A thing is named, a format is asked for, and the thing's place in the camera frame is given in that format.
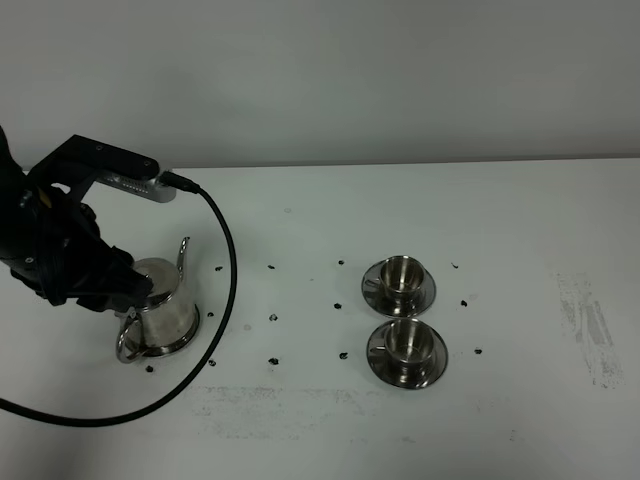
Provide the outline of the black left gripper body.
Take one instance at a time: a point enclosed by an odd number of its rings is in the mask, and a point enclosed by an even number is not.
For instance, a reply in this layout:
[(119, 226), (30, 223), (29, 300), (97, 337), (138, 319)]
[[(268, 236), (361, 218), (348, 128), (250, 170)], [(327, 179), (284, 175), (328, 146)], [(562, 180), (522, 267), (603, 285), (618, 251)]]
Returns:
[(1, 141), (1, 261), (54, 306), (69, 300), (64, 297), (67, 244), (105, 242), (83, 198), (106, 172), (150, 180), (160, 167), (149, 157), (74, 135), (24, 171), (8, 141)]

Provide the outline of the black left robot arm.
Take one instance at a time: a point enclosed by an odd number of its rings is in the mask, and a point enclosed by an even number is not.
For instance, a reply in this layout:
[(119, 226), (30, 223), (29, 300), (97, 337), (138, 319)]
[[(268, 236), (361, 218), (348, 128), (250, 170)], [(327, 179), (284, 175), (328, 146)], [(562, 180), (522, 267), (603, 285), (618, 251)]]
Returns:
[(104, 174), (147, 181), (156, 161), (74, 135), (29, 172), (1, 142), (1, 261), (53, 306), (69, 299), (96, 312), (140, 306), (152, 282), (133, 257), (108, 245), (84, 195)]

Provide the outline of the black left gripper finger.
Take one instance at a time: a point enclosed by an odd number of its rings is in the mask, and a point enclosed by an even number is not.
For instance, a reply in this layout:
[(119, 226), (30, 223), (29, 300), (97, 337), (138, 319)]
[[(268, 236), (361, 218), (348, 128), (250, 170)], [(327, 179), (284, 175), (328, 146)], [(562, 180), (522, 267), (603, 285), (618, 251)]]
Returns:
[(126, 313), (135, 305), (136, 297), (131, 294), (88, 294), (80, 295), (76, 303), (93, 312), (105, 312), (107, 310), (116, 313)]
[(122, 250), (105, 242), (69, 242), (64, 248), (64, 297), (142, 302), (153, 283), (136, 272)]

